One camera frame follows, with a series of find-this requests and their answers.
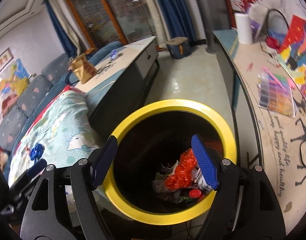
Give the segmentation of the red plastic bag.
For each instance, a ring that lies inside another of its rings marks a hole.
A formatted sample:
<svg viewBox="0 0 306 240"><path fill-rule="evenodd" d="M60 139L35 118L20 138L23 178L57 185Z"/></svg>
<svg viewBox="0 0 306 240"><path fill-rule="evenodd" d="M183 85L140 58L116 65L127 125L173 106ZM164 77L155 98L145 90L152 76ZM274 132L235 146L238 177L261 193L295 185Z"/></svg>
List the red plastic bag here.
<svg viewBox="0 0 306 240"><path fill-rule="evenodd" d="M173 174L167 176L165 187L170 191L186 189L192 184L192 170L197 165L197 159L193 150L189 148L180 156L180 161Z"/></svg>

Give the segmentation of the blue plastic bag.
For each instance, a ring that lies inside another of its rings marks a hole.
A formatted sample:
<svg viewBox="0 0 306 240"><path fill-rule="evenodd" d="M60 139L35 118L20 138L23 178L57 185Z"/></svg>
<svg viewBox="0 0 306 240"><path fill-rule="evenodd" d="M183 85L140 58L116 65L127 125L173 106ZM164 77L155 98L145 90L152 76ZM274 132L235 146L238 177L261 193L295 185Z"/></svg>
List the blue plastic bag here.
<svg viewBox="0 0 306 240"><path fill-rule="evenodd" d="M44 153L44 146L40 143L36 143L35 146L30 150L29 157L35 163L39 161Z"/></svg>

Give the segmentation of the yellow-rimmed black trash bin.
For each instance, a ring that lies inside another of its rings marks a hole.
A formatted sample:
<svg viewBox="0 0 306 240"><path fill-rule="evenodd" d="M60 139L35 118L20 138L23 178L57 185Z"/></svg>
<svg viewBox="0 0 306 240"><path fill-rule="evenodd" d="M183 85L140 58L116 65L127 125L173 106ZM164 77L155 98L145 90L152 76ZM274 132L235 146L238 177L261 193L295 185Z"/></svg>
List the yellow-rimmed black trash bin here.
<svg viewBox="0 0 306 240"><path fill-rule="evenodd" d="M176 163L195 134L222 157L236 162L237 147L229 125L202 103L162 100L125 118L113 131L118 150L103 183L111 203L127 217L151 225L179 224L207 212L215 191L184 209L161 200L153 187L161 165Z"/></svg>

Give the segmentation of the red bottle cap item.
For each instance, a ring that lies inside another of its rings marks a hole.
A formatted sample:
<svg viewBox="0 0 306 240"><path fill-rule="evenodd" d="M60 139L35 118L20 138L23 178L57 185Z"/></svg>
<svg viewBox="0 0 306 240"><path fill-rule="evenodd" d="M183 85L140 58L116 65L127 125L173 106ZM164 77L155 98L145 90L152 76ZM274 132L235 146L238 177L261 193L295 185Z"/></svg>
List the red bottle cap item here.
<svg viewBox="0 0 306 240"><path fill-rule="evenodd" d="M202 191L200 189L191 189L189 192L189 197L193 199L200 198L202 195Z"/></svg>

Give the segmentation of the Hello Kitty patterned blanket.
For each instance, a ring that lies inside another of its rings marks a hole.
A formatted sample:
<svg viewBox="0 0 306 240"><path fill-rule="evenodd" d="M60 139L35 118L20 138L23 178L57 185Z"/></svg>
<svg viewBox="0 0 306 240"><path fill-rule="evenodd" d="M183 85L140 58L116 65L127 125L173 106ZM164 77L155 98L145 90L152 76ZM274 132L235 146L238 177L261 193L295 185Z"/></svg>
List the Hello Kitty patterned blanket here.
<svg viewBox="0 0 306 240"><path fill-rule="evenodd" d="M67 85L40 113L16 146L8 185L34 164L30 150L38 142L44 146L40 159L57 168L71 166L82 158L88 158L100 147L101 139L91 128L86 95L79 89Z"/></svg>

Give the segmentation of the long TV cabinet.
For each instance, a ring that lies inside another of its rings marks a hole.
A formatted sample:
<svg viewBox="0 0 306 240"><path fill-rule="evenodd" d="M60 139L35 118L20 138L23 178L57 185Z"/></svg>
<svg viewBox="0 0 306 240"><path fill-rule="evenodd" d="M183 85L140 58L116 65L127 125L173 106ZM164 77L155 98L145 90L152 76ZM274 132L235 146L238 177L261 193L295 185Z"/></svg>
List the long TV cabinet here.
<svg viewBox="0 0 306 240"><path fill-rule="evenodd" d="M238 42L234 30L213 33L216 57L232 109L239 161L243 167L261 165L280 204L289 239L306 237L306 101L292 92L295 115L261 108L261 75L286 77L283 68L260 43Z"/></svg>

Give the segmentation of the grey coffee table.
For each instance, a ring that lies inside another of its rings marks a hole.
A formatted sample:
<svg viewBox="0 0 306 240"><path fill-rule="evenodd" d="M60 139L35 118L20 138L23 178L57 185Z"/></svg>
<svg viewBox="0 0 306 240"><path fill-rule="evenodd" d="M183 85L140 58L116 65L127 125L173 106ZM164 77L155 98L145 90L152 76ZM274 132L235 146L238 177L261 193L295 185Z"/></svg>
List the grey coffee table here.
<svg viewBox="0 0 306 240"><path fill-rule="evenodd" d="M86 94L90 126L106 140L131 113L143 106L159 70L154 36L118 49L118 58L102 60L98 73L76 88Z"/></svg>

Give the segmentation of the pile of clothes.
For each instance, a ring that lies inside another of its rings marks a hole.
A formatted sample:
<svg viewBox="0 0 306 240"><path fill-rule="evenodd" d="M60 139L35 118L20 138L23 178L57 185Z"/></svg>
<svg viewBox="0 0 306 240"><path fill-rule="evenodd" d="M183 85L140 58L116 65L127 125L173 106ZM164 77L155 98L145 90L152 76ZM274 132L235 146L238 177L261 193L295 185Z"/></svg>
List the pile of clothes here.
<svg viewBox="0 0 306 240"><path fill-rule="evenodd" d="M0 170L3 172L9 161L9 152L0 147Z"/></svg>

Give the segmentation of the colourful bead tray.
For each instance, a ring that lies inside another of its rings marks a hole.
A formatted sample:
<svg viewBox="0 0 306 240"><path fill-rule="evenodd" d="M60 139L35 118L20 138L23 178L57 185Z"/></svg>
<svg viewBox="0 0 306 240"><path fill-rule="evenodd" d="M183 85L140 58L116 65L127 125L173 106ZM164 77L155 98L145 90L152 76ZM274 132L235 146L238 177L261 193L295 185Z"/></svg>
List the colourful bead tray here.
<svg viewBox="0 0 306 240"><path fill-rule="evenodd" d="M268 72L258 76L258 106L290 118L295 118L292 91L286 77Z"/></svg>

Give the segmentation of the brown paper bag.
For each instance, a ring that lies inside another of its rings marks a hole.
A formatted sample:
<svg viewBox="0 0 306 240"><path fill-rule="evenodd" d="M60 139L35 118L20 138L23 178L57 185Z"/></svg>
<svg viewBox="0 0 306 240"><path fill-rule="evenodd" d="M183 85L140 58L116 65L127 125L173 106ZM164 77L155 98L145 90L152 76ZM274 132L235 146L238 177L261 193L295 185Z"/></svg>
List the brown paper bag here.
<svg viewBox="0 0 306 240"><path fill-rule="evenodd" d="M85 84L97 74L96 68L87 60L84 53L70 61L70 69L82 84Z"/></svg>

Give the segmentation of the blue-grey sofa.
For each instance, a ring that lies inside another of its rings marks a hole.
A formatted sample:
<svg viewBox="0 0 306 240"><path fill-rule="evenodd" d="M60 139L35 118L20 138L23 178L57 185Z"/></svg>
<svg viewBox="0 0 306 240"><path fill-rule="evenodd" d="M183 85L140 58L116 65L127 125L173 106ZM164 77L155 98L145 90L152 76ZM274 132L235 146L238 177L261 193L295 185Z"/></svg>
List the blue-grey sofa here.
<svg viewBox="0 0 306 240"><path fill-rule="evenodd" d="M67 86L78 78L68 70L69 59L62 54L35 77L3 117L0 125L0 155L9 158L42 110Z"/></svg>

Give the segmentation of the blue white wrapper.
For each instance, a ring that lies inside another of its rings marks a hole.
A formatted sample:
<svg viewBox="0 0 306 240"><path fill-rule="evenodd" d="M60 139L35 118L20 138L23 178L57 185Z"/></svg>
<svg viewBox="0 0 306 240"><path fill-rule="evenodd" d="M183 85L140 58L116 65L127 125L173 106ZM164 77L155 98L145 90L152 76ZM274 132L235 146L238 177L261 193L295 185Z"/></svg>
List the blue white wrapper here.
<svg viewBox="0 0 306 240"><path fill-rule="evenodd" d="M118 57L118 51L116 49L111 51L110 59L114 61Z"/></svg>

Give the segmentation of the dark blue storage stool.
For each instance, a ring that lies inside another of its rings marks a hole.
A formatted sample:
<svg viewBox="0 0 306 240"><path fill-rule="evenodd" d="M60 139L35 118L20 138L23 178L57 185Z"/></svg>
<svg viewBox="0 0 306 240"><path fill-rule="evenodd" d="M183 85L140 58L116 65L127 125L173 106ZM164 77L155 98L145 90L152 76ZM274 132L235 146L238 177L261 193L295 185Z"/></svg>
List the dark blue storage stool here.
<svg viewBox="0 0 306 240"><path fill-rule="evenodd" d="M192 53L187 37L175 37L165 42L167 49L173 59L180 60Z"/></svg>

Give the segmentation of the blue curtain left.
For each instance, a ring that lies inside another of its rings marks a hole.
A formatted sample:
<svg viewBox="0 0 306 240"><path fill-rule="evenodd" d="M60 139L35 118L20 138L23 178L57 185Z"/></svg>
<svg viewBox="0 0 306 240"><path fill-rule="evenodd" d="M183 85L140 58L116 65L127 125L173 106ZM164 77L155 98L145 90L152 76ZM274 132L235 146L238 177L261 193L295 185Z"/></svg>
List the blue curtain left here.
<svg viewBox="0 0 306 240"><path fill-rule="evenodd" d="M68 58L75 58L81 52L77 34L71 27L61 8L53 0L44 0L48 14Z"/></svg>

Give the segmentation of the blue curtain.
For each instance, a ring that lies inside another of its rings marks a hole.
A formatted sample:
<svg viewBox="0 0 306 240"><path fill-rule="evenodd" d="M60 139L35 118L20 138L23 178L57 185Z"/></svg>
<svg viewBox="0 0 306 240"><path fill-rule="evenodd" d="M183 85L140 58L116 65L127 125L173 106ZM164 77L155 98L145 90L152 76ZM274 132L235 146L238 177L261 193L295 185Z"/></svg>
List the blue curtain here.
<svg viewBox="0 0 306 240"><path fill-rule="evenodd" d="M192 19L185 0L157 0L171 38L187 37L197 40Z"/></svg>
<svg viewBox="0 0 306 240"><path fill-rule="evenodd" d="M44 0L48 14L68 58L75 58L81 52L77 34L71 27L61 8L53 0Z"/></svg>

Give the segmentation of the colourful painted canvas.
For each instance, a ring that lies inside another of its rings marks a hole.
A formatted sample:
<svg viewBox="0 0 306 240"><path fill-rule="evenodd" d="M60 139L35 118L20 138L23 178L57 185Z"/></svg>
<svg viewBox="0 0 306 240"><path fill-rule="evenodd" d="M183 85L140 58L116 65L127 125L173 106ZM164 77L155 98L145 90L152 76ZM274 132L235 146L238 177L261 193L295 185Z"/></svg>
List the colourful painted canvas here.
<svg viewBox="0 0 306 240"><path fill-rule="evenodd" d="M306 20L292 17L277 59L306 100Z"/></svg>

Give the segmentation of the white paper towel roll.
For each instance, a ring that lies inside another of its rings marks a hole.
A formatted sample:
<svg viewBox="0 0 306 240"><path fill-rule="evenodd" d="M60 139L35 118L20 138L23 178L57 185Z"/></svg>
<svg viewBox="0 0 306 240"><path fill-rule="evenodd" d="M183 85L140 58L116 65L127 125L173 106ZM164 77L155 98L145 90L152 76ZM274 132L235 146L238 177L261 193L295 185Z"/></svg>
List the white paper towel roll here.
<svg viewBox="0 0 306 240"><path fill-rule="evenodd" d="M252 44L253 37L249 15L237 12L234 16L238 33L238 42L245 45Z"/></svg>

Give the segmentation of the blue curtain right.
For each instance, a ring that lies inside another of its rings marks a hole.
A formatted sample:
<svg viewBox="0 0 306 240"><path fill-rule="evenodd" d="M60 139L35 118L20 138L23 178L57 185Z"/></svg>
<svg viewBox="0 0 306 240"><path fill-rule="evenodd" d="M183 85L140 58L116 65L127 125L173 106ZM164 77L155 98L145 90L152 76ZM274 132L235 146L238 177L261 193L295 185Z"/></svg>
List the blue curtain right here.
<svg viewBox="0 0 306 240"><path fill-rule="evenodd" d="M187 37L197 40L192 19L185 0L157 0L171 38Z"/></svg>

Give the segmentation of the wooden framed glass door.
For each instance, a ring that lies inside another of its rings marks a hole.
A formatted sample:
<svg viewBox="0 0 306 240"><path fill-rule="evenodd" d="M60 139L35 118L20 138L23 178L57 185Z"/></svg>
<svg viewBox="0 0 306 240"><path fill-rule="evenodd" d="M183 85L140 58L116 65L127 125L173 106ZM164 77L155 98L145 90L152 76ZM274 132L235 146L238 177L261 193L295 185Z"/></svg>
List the wooden framed glass door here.
<svg viewBox="0 0 306 240"><path fill-rule="evenodd" d="M156 36L146 0L66 0L92 47L129 44Z"/></svg>

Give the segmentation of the grey tower fan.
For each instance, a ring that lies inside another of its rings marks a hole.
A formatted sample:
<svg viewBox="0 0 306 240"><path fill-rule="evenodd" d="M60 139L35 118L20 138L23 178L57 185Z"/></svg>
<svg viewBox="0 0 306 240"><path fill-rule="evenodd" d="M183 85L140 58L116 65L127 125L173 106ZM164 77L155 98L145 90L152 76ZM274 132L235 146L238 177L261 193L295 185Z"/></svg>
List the grey tower fan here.
<svg viewBox="0 0 306 240"><path fill-rule="evenodd" d="M210 18L210 9L207 0L197 0L197 5L202 17L203 28L207 41L206 52L209 54L215 54L215 43L213 37L213 25L212 19Z"/></svg>

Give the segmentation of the colourful wall map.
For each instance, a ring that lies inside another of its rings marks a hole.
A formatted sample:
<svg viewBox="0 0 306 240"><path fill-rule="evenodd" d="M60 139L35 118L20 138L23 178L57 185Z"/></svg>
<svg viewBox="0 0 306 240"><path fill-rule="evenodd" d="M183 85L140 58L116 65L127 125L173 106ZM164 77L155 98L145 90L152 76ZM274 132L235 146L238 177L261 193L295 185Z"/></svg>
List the colourful wall map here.
<svg viewBox="0 0 306 240"><path fill-rule="evenodd" d="M29 84L30 74L18 58L13 60L0 73L0 99L3 101L10 95L19 96Z"/></svg>

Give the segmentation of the cross-stitch wall banner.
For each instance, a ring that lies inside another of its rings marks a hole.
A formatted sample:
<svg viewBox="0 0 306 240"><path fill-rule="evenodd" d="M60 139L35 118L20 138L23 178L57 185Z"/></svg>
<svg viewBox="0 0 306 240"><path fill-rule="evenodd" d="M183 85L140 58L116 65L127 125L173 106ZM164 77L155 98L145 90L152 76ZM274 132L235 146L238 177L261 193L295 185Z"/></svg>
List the cross-stitch wall banner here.
<svg viewBox="0 0 306 240"><path fill-rule="evenodd" d="M13 56L10 48L7 48L0 55L0 73L13 59L14 59L14 56Z"/></svg>

